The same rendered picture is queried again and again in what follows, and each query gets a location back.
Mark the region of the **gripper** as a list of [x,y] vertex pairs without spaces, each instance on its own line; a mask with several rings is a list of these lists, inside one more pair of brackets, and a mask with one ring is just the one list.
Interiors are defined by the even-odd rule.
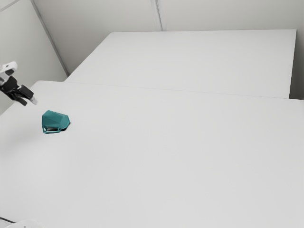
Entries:
[[37,99],[34,97],[34,93],[24,85],[18,85],[17,80],[10,76],[8,81],[0,86],[0,91],[3,92],[11,100],[16,101],[23,106],[27,105],[27,101],[30,101],[34,105],[38,103]]

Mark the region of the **teal faceted mug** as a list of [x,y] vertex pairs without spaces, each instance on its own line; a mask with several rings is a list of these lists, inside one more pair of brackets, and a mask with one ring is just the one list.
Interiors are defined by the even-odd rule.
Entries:
[[42,131],[45,134],[60,133],[70,125],[68,115],[47,110],[41,118]]

